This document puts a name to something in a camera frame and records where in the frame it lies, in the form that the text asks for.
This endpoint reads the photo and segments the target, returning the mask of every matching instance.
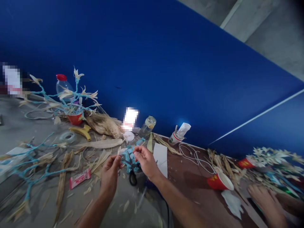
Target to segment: plastic bottle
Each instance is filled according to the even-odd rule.
[[[148,116],[145,123],[142,125],[142,127],[139,130],[139,137],[141,138],[147,138],[148,135],[152,132],[154,126],[156,124],[156,119],[153,116]]]
[[[58,80],[56,83],[57,94],[63,92],[65,89],[74,91],[73,87],[67,81],[67,77],[64,74],[56,74],[56,78]],[[73,98],[73,95],[71,95],[70,97],[65,97],[63,100],[65,102],[71,102],[71,98]]]

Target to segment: paper cup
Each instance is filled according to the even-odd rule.
[[[223,173],[217,173],[207,179],[207,183],[213,189],[218,190],[234,190],[231,180]]]
[[[255,167],[255,165],[252,164],[253,162],[249,158],[244,158],[243,160],[240,160],[237,163],[242,168],[254,168]]]
[[[183,141],[184,137],[180,137],[177,134],[175,134],[174,132],[172,133],[171,137],[168,139],[168,143],[171,145],[175,145],[176,143],[179,143],[181,141]]]

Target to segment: plastic container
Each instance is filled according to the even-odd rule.
[[[207,183],[213,189],[218,190],[234,190],[231,180],[223,173],[217,173],[212,177],[207,178]]]
[[[153,116],[148,116],[145,123],[142,125],[142,127],[139,130],[138,133],[139,137],[147,138],[152,132],[155,124],[156,124],[156,119]]]
[[[57,83],[56,83],[56,91],[57,94],[63,92],[65,89],[74,91],[73,87],[71,86],[71,84],[67,81],[67,77],[64,74],[56,74],[56,78],[57,78]],[[70,97],[65,97],[63,100],[65,102],[71,102],[71,99],[74,96],[70,96]]]
[[[78,126],[82,123],[82,119],[79,119],[81,117],[82,113],[77,115],[66,115],[70,121],[71,124]]]

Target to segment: tissue paper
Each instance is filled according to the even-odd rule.
[[[179,128],[179,130],[177,131],[177,135],[178,136],[182,136],[184,137],[184,135],[187,133],[187,131],[189,131],[191,128],[191,125],[188,123],[183,123],[181,125],[181,127]]]

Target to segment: pink wrapper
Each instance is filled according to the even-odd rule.
[[[84,172],[70,178],[70,189],[75,188],[84,180],[88,180],[90,178],[91,178],[91,172],[90,172],[90,168],[88,168]]]

